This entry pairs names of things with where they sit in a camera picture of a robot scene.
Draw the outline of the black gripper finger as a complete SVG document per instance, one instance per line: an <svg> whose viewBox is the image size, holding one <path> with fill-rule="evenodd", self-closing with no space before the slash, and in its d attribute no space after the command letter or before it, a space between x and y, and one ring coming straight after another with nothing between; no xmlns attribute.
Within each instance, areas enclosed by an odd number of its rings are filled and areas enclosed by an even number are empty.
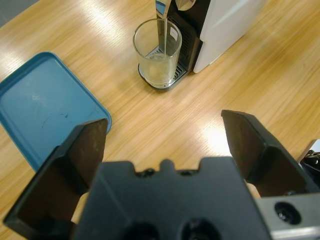
<svg viewBox="0 0 320 240"><path fill-rule="evenodd" d="M28 240L69 240L72 217L103 160L108 120L77 125L55 147L11 207L3 224Z"/></svg>
<svg viewBox="0 0 320 240"><path fill-rule="evenodd" d="M252 114L222 110L229 151L242 177L261 197L318 193L319 186Z"/></svg>

